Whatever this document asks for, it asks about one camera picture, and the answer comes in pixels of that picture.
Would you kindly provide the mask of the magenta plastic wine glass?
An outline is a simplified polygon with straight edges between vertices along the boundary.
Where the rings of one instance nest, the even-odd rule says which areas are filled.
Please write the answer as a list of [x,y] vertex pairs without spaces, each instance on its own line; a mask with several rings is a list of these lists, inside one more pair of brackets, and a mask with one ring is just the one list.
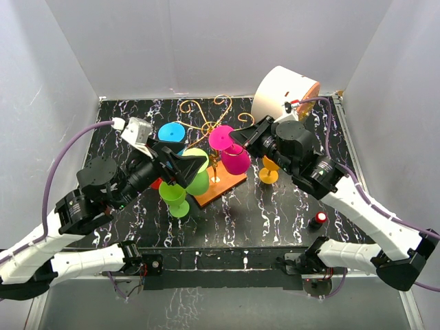
[[250,156],[229,137],[233,130],[231,126],[220,125],[210,133],[208,141],[210,147],[220,153],[221,161],[229,174],[242,175],[250,167]]

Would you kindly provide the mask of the blue plastic wine glass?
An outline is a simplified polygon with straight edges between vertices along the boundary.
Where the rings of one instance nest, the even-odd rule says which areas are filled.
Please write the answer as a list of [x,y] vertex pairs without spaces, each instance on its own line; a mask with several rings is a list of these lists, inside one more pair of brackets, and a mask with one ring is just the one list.
[[163,142],[183,142],[186,131],[183,125],[177,122],[169,122],[160,127],[158,138]]

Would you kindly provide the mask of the green plastic wine glass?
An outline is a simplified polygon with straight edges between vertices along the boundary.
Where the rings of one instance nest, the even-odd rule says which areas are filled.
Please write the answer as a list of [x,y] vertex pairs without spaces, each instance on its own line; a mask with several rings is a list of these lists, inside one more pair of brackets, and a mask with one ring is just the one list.
[[163,181],[159,186],[159,195],[173,217],[182,218],[188,214],[190,206],[186,201],[186,190],[179,184],[172,185]]
[[196,177],[193,179],[191,184],[186,188],[186,192],[193,196],[203,195],[207,192],[209,188],[209,174],[207,172],[207,167],[209,165],[209,157],[207,152],[200,148],[188,148],[183,152],[185,156],[203,156],[205,157],[205,162],[202,167],[198,170]]

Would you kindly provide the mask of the orange plastic wine glass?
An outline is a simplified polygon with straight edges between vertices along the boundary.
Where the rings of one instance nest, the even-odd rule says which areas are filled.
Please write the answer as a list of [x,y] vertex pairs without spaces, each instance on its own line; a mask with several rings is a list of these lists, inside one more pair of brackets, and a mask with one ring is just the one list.
[[273,184],[278,180],[278,171],[280,167],[270,160],[267,156],[262,159],[263,168],[260,170],[258,176],[264,184]]

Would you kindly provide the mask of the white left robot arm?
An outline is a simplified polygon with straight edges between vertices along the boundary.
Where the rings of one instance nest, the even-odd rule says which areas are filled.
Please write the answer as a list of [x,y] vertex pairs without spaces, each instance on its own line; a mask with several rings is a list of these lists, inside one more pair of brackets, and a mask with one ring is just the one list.
[[28,248],[1,252],[1,299],[28,300],[77,276],[101,272],[132,275],[142,268],[142,255],[134,241],[86,252],[63,249],[111,222],[112,211],[123,210],[157,179],[187,187],[206,161],[199,155],[180,155],[181,142],[148,139],[146,147],[151,155],[134,149],[124,168],[114,159],[100,156],[78,171],[78,188],[56,203],[46,224],[22,240]]

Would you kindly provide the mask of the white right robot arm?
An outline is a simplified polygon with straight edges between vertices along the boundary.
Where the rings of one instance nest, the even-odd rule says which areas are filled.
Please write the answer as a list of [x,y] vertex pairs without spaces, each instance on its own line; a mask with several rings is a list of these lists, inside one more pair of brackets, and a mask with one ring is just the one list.
[[315,136],[295,120],[270,116],[229,136],[253,157],[267,157],[308,195],[342,213],[372,244],[344,243],[319,236],[291,267],[321,273],[345,267],[376,274],[401,292],[416,284],[439,235],[406,225],[362,190],[353,173],[314,149]]

